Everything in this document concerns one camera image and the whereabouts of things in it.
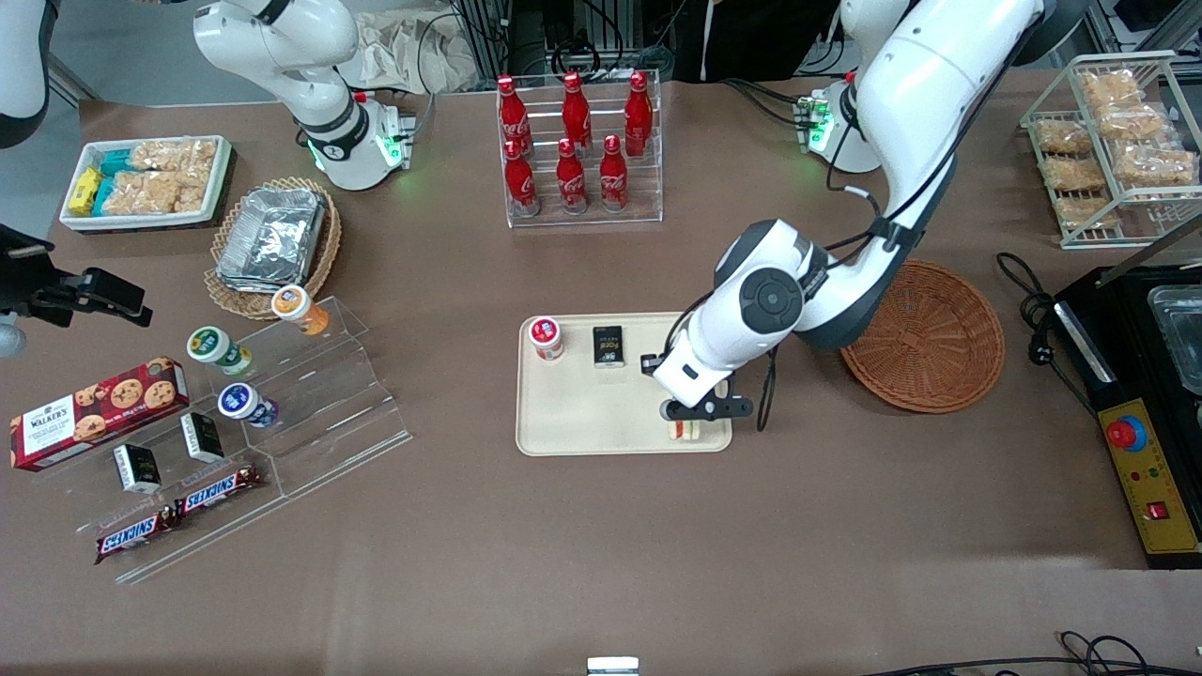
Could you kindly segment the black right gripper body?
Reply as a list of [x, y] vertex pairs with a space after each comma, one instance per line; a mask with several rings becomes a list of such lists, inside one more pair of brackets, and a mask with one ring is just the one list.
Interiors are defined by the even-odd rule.
[[50, 242], [1, 225], [1, 315], [25, 316], [59, 325], [59, 312], [32, 307], [42, 287], [56, 283], [55, 265], [49, 257]]

